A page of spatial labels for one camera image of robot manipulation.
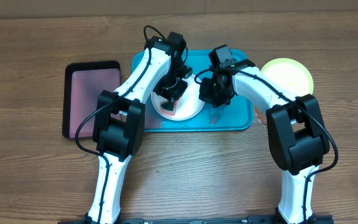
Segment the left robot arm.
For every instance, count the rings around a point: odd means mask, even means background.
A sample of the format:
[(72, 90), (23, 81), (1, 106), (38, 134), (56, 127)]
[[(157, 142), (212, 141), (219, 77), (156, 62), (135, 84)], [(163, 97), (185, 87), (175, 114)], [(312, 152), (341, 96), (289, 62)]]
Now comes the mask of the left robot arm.
[(166, 99), (165, 109), (173, 109), (188, 86), (185, 79), (191, 75), (191, 68), (182, 60), (186, 49), (183, 38), (147, 40), (144, 59), (127, 82), (113, 92), (101, 92), (97, 110), (91, 114), (99, 174), (86, 222), (117, 223), (126, 169), (144, 137), (145, 103), (156, 93)]

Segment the green and white sponge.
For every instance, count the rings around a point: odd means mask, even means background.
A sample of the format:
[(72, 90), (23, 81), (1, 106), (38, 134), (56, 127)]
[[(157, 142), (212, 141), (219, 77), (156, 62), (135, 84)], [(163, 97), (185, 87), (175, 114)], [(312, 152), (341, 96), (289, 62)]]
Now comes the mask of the green and white sponge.
[(177, 101), (164, 101), (160, 104), (160, 108), (162, 110), (162, 113), (166, 114), (167, 116), (174, 116), (177, 110)]

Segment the white plate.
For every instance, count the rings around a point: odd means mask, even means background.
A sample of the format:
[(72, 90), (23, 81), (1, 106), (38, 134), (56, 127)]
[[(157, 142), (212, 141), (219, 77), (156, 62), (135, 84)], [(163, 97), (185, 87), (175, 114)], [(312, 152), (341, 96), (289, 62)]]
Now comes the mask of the white plate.
[(153, 107), (162, 117), (173, 121), (184, 121), (196, 116), (204, 106), (204, 101), (199, 99), (200, 85), (194, 81), (195, 74), (184, 79), (188, 86), (184, 94), (173, 103), (173, 111), (163, 109), (162, 104), (168, 100), (152, 92), (151, 102)]

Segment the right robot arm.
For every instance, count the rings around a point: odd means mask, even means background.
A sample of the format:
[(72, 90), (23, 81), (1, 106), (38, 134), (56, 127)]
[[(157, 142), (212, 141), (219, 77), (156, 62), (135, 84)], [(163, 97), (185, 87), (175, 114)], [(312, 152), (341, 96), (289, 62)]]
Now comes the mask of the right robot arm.
[(325, 128), (317, 99), (284, 90), (250, 60), (213, 62), (212, 77), (199, 81), (200, 99), (214, 107), (235, 95), (250, 100), (267, 118), (268, 144), (282, 170), (282, 194), (273, 215), (249, 215), (244, 223), (333, 223), (311, 209), (313, 181), (335, 145)]

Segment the yellow-green plate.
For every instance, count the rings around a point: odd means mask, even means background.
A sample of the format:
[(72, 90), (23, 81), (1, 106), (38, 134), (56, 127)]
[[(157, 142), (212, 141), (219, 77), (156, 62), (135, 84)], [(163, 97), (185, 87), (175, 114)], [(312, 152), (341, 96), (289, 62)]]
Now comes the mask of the yellow-green plate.
[(300, 62), (290, 58), (276, 58), (267, 62), (261, 73), (281, 88), (299, 96), (313, 94), (314, 83), (309, 70)]

